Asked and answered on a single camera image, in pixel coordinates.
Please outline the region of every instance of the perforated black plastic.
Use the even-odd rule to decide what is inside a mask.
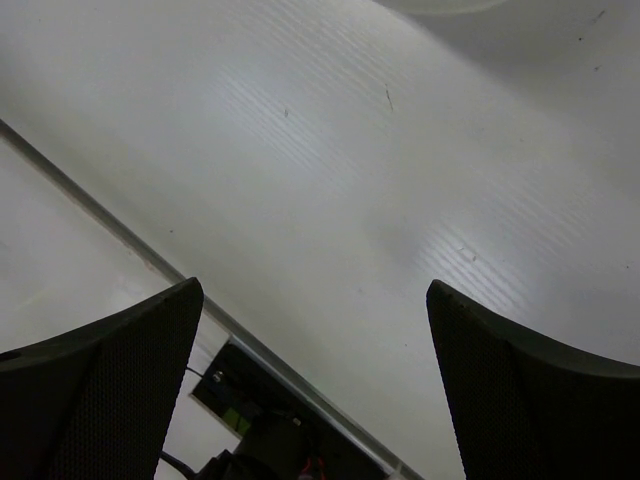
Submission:
[[[427,308],[467,478],[638,478],[639,367],[545,337],[442,282]]]
[[[112,317],[22,349],[13,369],[11,362],[1,364],[0,385],[12,377],[39,395],[55,390],[49,376],[39,375],[43,368],[55,371],[52,365],[61,365],[60,359],[73,360],[76,370],[80,365],[77,380],[65,387],[70,399],[53,427],[42,432],[50,441],[40,456],[22,463],[40,465],[37,478],[152,479],[202,302],[200,284],[188,280]],[[23,428],[37,429],[30,425],[29,402],[24,399],[23,411],[3,414],[23,416],[16,420]],[[36,434],[34,441],[40,438]]]
[[[469,479],[547,478],[509,345],[439,284],[427,296],[442,381]]]

